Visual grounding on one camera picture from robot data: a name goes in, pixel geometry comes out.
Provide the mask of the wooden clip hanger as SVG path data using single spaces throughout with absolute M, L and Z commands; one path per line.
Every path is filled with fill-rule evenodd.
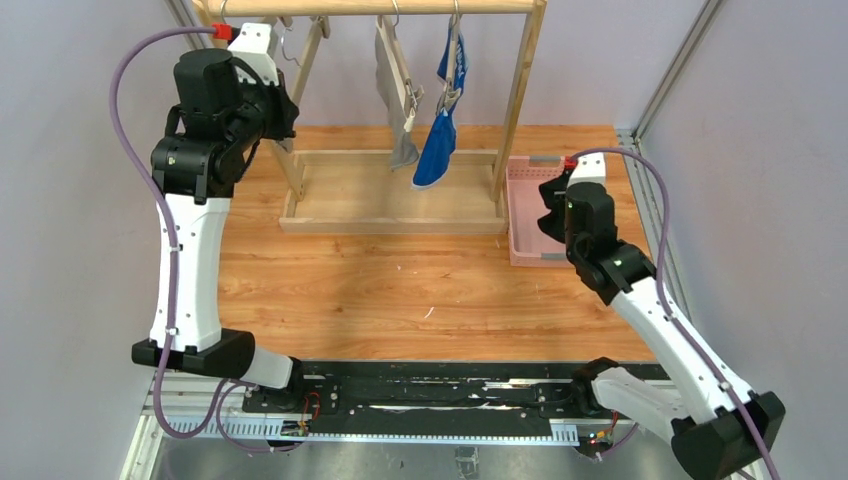
M 331 33 L 328 16 L 312 16 L 310 21 L 310 29 L 300 56 L 288 57 L 286 54 L 283 54 L 283 57 L 287 61 L 294 61 L 298 66 L 294 83 L 289 89 L 289 98 L 297 106 L 300 106 L 320 43 L 324 39 L 328 39 Z

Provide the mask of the wooden hanger with grey underwear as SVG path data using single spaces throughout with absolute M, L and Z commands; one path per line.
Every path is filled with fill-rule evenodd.
M 392 0 L 391 3 L 394 9 L 395 20 L 392 21 L 385 15 L 378 15 L 377 33 L 383 51 L 385 52 L 388 70 L 391 75 L 391 90 L 394 91 L 403 113 L 404 131 L 411 133 L 424 91 L 422 87 L 416 88 L 413 85 L 407 61 L 396 33 L 396 28 L 400 22 L 399 5 L 395 0 Z

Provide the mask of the grey underwear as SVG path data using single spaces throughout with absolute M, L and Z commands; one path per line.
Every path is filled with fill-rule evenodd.
M 393 138 L 389 168 L 396 171 L 416 163 L 420 156 L 411 132 L 422 90 L 412 84 L 395 27 L 387 15 L 376 17 L 375 59 L 376 88 L 386 107 Z

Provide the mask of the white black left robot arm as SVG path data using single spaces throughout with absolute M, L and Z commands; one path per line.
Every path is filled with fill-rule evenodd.
M 131 359 L 292 390 L 302 379 L 298 359 L 263 349 L 248 331 L 222 327 L 218 279 L 235 186 L 262 141 L 294 137 L 299 109 L 281 71 L 227 50 L 185 53 L 173 73 L 179 102 L 151 153 L 151 178 L 164 201 L 157 312 Z

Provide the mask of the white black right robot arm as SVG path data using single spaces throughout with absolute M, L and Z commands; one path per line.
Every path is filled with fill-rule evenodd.
M 622 414 L 653 433 L 693 479 L 724 479 L 764 461 L 786 414 L 783 402 L 734 372 L 671 300 L 655 264 L 619 239 L 604 184 L 565 171 L 539 192 L 548 210 L 540 229 L 564 244 L 581 282 L 639 334 L 675 387 L 658 388 L 601 357 L 573 377 L 580 408 Z

